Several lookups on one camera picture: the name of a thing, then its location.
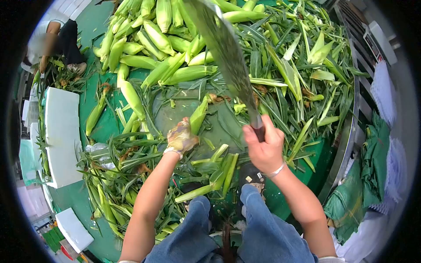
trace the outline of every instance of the knife handle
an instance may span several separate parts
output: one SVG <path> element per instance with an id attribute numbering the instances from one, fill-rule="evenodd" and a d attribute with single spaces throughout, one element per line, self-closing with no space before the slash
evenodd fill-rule
<path id="1" fill-rule="evenodd" d="M 265 127 L 262 125 L 260 128 L 258 128 L 258 129 L 255 129 L 255 128 L 253 128 L 253 130 L 254 130 L 254 133 L 256 134 L 256 136 L 257 136 L 257 139 L 259 140 L 259 143 L 261 143 L 261 142 L 264 142 L 264 134 L 265 134 L 265 132 L 266 132 L 266 129 L 265 129 Z"/>

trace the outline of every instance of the white shirt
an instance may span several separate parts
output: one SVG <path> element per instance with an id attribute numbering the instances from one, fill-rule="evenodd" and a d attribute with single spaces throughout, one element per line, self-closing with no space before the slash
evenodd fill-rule
<path id="1" fill-rule="evenodd" d="M 27 57 L 28 61 L 32 65 L 38 64 L 40 62 L 40 58 L 43 56 L 45 35 L 47 33 L 47 28 L 50 22 L 51 21 L 40 22 L 32 33 L 31 38 L 29 39 Z M 54 20 L 54 22 L 59 22 L 61 24 L 60 28 L 62 28 L 64 25 L 61 21 Z M 21 67 L 24 70 L 34 74 L 35 69 L 31 66 L 28 66 L 22 62 Z"/>

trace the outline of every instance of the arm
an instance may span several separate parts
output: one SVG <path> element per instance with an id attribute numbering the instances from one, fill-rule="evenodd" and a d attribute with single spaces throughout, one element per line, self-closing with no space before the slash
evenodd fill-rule
<path id="1" fill-rule="evenodd" d="M 45 68 L 47 67 L 48 63 L 48 56 L 51 55 L 51 52 L 54 47 L 54 43 L 56 42 L 57 35 L 60 32 L 60 26 L 61 24 L 59 22 L 51 21 L 47 26 L 47 31 L 45 32 L 45 46 L 44 46 L 44 52 L 43 57 L 41 58 L 40 62 L 40 72 L 44 73 Z"/>
<path id="2" fill-rule="evenodd" d="M 259 143 L 248 125 L 243 128 L 244 137 L 253 164 L 260 171 L 271 174 L 284 163 L 282 155 L 284 133 L 273 126 L 269 116 L 262 116 L 262 120 L 266 128 L 265 142 Z M 325 213 L 314 193 L 290 171 L 286 164 L 271 180 L 281 190 L 293 216 L 301 224 L 310 251 L 319 258 L 336 257 Z"/>
<path id="3" fill-rule="evenodd" d="M 136 197 L 120 260 L 141 262 L 151 252 L 155 245 L 155 219 L 164 203 L 173 170 L 183 153 L 199 142 L 197 136 L 190 134 L 189 118 L 170 130 L 167 139 L 168 147 L 162 159 Z"/>

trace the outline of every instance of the black pants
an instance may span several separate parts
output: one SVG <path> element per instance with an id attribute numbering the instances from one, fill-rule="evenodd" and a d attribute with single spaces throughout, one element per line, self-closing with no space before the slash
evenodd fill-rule
<path id="1" fill-rule="evenodd" d="M 77 23 L 69 19 L 60 29 L 57 41 L 54 45 L 54 53 L 64 55 L 64 63 L 79 64 L 85 61 L 77 48 Z"/>

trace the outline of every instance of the hand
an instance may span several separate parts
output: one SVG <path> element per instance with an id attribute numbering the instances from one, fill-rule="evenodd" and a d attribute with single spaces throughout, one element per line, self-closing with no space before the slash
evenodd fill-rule
<path id="1" fill-rule="evenodd" d="M 175 151 L 180 154 L 180 159 L 183 158 L 183 154 L 193 148 L 199 143 L 199 138 L 190 132 L 190 118 L 184 117 L 181 122 L 172 128 L 168 134 L 168 146 L 164 153 L 168 151 Z"/>
<path id="2" fill-rule="evenodd" d="M 282 149 L 284 147 L 284 133 L 273 126 L 268 115 L 262 116 L 266 128 L 265 141 L 259 143 L 256 134 L 249 125 L 244 125 L 244 139 L 248 144 L 248 155 L 251 162 L 260 171 L 270 174 L 279 169 L 284 162 Z"/>
<path id="3" fill-rule="evenodd" d="M 39 68 L 39 71 L 41 72 L 41 74 L 44 73 L 45 69 L 47 68 L 47 63 L 48 63 L 48 57 L 47 56 L 43 56 L 41 58 L 40 68 Z"/>

